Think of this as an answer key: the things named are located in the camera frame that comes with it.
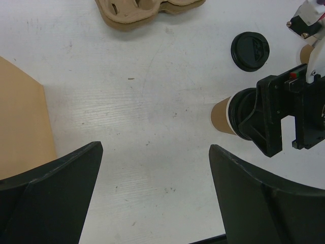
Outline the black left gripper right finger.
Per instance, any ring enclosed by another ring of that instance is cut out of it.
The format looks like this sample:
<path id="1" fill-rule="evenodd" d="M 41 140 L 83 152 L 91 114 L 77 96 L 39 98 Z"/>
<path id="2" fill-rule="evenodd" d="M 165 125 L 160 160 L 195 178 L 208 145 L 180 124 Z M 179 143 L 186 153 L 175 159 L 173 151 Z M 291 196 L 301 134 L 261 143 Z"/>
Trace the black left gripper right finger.
<path id="1" fill-rule="evenodd" d="M 228 243 L 324 243 L 324 190 L 282 178 L 219 145 L 210 168 Z"/>

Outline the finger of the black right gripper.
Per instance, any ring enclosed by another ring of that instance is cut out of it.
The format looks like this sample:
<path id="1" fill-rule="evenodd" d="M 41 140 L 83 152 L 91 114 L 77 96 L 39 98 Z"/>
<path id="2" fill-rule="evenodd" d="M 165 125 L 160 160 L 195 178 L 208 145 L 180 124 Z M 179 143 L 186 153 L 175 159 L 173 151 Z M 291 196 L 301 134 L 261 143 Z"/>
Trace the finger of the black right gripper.
<path id="1" fill-rule="evenodd" d="M 253 111 L 239 124 L 239 130 L 267 157 L 282 151 L 281 120 L 278 106 L 283 94 L 283 75 L 270 75 L 256 84 Z"/>

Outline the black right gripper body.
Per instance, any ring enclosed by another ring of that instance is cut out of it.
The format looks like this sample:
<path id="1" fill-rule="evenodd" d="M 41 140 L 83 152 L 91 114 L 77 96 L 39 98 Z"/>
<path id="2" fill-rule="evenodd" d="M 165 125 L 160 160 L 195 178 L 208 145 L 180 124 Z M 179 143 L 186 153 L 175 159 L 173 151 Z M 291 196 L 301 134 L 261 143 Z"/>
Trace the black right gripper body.
<path id="1" fill-rule="evenodd" d="M 299 65 L 276 77 L 277 113 L 295 118 L 295 149 L 310 149 L 324 141 L 324 77 L 306 82 L 307 65 Z"/>

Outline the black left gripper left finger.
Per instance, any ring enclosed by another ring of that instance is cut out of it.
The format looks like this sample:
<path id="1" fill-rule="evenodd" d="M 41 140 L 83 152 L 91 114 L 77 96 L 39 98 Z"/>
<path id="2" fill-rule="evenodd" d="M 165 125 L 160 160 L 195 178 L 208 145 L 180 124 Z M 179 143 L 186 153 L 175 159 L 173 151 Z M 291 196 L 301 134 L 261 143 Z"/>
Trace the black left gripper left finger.
<path id="1" fill-rule="evenodd" d="M 103 156 L 101 142 L 1 180 L 1 243 L 78 243 Z"/>

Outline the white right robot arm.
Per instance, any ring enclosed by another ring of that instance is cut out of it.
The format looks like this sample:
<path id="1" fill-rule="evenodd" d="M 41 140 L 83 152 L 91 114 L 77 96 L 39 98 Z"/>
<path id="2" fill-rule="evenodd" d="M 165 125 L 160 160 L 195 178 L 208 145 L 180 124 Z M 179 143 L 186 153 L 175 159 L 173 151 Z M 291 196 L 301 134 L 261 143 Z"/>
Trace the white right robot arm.
<path id="1" fill-rule="evenodd" d="M 287 27 L 312 46 L 308 63 L 260 80 L 250 91 L 251 113 L 237 125 L 237 134 L 267 157 L 282 151 L 281 120 L 289 115 L 295 118 L 294 148 L 324 141 L 324 1 L 304 1 Z"/>

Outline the black plastic cup lid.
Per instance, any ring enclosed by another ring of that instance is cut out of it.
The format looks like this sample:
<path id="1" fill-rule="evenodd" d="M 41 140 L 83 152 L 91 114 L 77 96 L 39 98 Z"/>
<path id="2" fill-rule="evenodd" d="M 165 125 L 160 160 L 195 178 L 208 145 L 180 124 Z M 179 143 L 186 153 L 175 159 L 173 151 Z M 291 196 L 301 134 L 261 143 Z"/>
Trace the black plastic cup lid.
<path id="1" fill-rule="evenodd" d="M 247 88 L 239 91 L 228 102 L 227 116 L 229 126 L 234 133 L 244 140 L 250 139 L 239 130 L 239 124 L 243 122 L 253 111 L 256 101 L 256 88 Z"/>

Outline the brown paper coffee cup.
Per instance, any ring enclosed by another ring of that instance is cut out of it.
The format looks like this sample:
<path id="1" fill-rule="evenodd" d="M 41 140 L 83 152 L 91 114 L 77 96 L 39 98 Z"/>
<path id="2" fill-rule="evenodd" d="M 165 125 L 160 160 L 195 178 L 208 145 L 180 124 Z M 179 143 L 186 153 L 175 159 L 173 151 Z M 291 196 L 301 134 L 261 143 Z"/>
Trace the brown paper coffee cup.
<path id="1" fill-rule="evenodd" d="M 210 118 L 212 125 L 218 131 L 239 136 L 234 97 L 235 95 L 215 104 L 211 110 Z"/>

